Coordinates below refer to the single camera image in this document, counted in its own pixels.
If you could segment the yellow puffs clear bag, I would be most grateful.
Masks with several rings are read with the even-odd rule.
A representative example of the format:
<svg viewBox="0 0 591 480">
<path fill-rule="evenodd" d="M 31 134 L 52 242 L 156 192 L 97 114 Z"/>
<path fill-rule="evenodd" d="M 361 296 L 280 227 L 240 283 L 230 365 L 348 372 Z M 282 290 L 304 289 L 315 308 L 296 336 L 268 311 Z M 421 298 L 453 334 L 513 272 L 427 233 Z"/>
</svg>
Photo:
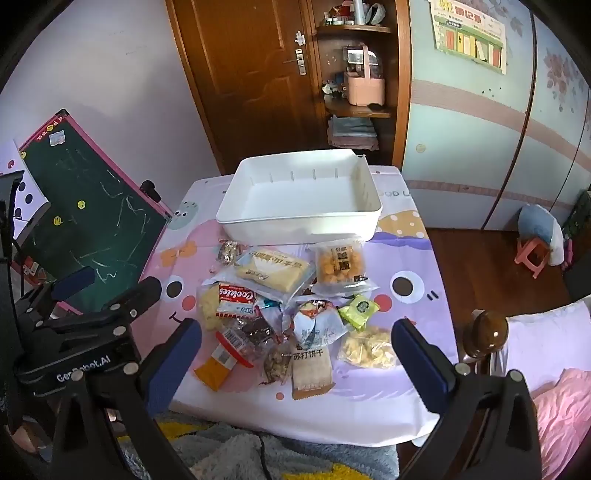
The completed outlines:
<svg viewBox="0 0 591 480">
<path fill-rule="evenodd" d="M 339 347 L 338 358 L 363 369 L 388 370 L 398 364 L 398 357 L 394 354 L 391 343 L 391 333 L 374 326 L 347 334 Z"/>
</svg>

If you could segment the yellow noodle snack bag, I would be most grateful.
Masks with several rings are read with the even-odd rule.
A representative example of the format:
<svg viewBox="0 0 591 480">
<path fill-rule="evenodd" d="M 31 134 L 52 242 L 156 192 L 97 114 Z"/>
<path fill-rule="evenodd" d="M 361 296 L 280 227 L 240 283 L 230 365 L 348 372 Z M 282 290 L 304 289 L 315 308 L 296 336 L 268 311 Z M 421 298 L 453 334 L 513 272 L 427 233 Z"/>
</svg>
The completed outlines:
<svg viewBox="0 0 591 480">
<path fill-rule="evenodd" d="M 207 331 L 214 331 L 221 324 L 221 318 L 217 316 L 218 306 L 219 285 L 213 284 L 201 292 L 197 302 L 198 320 Z"/>
</svg>

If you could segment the dark dried fruit zip bag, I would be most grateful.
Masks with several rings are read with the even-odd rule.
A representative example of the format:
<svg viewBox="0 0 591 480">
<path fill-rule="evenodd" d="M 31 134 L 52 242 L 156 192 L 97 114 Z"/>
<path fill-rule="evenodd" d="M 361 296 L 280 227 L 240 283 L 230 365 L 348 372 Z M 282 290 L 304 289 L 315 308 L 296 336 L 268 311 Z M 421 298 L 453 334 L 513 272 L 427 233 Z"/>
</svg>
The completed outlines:
<svg viewBox="0 0 591 480">
<path fill-rule="evenodd" d="M 263 316 L 235 318 L 215 332 L 215 338 L 231 358 L 245 368 L 253 368 L 277 344 L 276 331 Z"/>
</svg>

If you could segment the green small snack packet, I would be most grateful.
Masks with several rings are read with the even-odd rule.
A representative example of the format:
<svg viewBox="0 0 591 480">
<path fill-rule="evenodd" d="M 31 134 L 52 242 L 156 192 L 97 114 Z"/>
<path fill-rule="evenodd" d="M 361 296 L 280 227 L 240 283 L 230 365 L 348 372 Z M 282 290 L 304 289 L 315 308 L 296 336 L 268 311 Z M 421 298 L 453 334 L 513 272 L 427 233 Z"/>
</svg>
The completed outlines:
<svg viewBox="0 0 591 480">
<path fill-rule="evenodd" d="M 339 308 L 339 316 L 356 330 L 365 329 L 370 318 L 380 311 L 380 306 L 373 300 L 356 295 L 353 300 Z"/>
</svg>

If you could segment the red white cookies pack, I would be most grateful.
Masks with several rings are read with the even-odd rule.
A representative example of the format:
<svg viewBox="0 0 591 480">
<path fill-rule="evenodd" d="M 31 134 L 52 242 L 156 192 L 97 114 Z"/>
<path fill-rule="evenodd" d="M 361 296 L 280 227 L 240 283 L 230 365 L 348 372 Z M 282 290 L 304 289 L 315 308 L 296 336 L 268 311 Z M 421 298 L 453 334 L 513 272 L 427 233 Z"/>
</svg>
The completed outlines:
<svg viewBox="0 0 591 480">
<path fill-rule="evenodd" d="M 227 318 L 255 318 L 256 293 L 242 286 L 220 283 L 216 315 Z"/>
</svg>

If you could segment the mixed nuts clear bag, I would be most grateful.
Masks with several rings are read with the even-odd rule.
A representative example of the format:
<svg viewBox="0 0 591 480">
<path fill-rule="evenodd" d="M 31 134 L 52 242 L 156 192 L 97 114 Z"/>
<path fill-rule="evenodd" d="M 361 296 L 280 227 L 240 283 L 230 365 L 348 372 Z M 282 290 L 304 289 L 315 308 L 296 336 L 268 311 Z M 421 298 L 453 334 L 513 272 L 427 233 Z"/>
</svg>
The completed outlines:
<svg viewBox="0 0 591 480">
<path fill-rule="evenodd" d="M 290 341 L 280 343 L 270 349 L 263 361 L 264 382 L 284 384 L 290 378 L 293 367 L 294 344 Z"/>
</svg>

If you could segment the soda cracker tan pack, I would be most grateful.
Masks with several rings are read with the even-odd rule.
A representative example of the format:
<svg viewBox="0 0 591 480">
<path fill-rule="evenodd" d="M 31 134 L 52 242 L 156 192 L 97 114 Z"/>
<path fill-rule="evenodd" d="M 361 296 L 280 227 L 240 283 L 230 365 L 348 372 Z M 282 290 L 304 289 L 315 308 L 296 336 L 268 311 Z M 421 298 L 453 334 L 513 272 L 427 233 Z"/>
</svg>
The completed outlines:
<svg viewBox="0 0 591 480">
<path fill-rule="evenodd" d="M 291 356 L 293 399 L 324 395 L 334 388 L 332 360 L 328 347 L 300 350 Z"/>
</svg>

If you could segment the white snack packet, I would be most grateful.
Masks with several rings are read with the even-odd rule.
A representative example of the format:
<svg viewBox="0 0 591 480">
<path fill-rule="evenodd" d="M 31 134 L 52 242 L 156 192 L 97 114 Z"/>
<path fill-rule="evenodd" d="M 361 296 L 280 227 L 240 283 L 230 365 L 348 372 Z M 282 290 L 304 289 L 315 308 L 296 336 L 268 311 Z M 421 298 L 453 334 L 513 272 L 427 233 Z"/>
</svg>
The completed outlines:
<svg viewBox="0 0 591 480">
<path fill-rule="evenodd" d="M 349 332 L 339 310 L 328 300 L 301 304 L 291 321 L 294 338 L 301 349 L 328 347 Z"/>
</svg>

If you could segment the small candy clear bag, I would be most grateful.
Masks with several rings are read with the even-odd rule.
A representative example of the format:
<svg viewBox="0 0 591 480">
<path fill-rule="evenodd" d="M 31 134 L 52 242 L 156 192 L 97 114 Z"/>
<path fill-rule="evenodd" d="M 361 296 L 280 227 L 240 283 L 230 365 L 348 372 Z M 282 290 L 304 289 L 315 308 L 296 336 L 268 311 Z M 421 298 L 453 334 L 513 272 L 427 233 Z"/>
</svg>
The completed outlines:
<svg viewBox="0 0 591 480">
<path fill-rule="evenodd" d="M 235 261 L 242 256 L 242 244 L 233 240 L 225 240 L 219 244 L 217 261 L 221 265 L 228 266 L 235 264 Z"/>
</svg>

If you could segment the orange cookie tray pack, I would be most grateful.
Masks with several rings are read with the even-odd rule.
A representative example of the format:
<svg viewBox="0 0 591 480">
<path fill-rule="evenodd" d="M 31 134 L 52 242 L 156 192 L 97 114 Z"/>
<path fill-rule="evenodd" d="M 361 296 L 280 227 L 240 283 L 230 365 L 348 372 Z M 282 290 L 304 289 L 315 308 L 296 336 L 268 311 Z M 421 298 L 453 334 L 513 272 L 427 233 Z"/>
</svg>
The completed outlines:
<svg viewBox="0 0 591 480">
<path fill-rule="evenodd" d="M 311 291 L 325 297 L 353 296 L 374 291 L 368 276 L 365 243 L 358 239 L 326 241 L 311 245 L 315 255 L 315 284 Z"/>
</svg>

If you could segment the large yellow cracker pack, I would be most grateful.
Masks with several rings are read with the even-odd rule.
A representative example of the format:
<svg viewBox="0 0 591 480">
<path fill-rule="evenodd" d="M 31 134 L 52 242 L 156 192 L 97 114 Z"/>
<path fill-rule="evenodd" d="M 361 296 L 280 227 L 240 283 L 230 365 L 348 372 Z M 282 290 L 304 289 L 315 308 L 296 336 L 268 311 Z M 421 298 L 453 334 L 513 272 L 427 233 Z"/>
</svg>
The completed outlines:
<svg viewBox="0 0 591 480">
<path fill-rule="evenodd" d="M 310 261 L 279 250 L 252 247 L 211 277 L 211 282 L 245 287 L 287 305 L 314 279 L 315 265 Z"/>
</svg>

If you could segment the white dotted paper board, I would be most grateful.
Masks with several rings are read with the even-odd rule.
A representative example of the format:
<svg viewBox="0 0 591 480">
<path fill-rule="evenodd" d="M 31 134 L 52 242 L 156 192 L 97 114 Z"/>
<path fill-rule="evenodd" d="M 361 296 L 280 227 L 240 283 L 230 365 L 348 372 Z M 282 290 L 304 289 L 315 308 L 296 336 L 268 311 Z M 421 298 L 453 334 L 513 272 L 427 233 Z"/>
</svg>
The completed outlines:
<svg viewBox="0 0 591 480">
<path fill-rule="evenodd" d="M 16 180 L 14 239 L 22 245 L 48 211 L 50 202 L 33 178 L 13 140 L 1 144 L 1 176 Z"/>
</svg>

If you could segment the folded towels stack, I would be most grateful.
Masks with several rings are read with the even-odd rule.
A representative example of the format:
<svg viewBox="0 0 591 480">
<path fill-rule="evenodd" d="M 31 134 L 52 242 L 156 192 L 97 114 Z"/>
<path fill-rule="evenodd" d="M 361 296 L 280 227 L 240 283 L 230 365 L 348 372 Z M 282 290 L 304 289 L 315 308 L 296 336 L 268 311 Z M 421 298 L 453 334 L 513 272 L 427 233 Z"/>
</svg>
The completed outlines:
<svg viewBox="0 0 591 480">
<path fill-rule="evenodd" d="M 335 148 L 376 151 L 379 140 L 369 118 L 332 115 L 328 126 L 328 143 Z"/>
</svg>

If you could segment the silver cylinder bottle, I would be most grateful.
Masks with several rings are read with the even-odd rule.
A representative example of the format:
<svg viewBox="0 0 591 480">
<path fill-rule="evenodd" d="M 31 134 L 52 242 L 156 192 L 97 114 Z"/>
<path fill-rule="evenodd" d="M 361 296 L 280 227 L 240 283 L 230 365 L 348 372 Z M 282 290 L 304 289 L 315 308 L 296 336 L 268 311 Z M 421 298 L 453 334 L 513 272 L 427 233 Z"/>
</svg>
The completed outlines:
<svg viewBox="0 0 591 480">
<path fill-rule="evenodd" d="M 356 25 L 366 24 L 366 9 L 363 0 L 353 0 L 353 22 Z"/>
</svg>

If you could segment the wall calendar poster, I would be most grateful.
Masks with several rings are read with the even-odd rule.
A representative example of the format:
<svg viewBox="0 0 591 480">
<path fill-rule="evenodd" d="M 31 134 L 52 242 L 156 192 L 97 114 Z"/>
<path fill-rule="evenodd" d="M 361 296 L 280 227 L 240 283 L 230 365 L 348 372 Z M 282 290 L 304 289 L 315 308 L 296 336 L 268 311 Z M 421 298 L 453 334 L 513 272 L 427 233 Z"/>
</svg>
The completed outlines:
<svg viewBox="0 0 591 480">
<path fill-rule="evenodd" d="M 505 25 L 459 1 L 430 2 L 436 48 L 506 74 Z"/>
</svg>

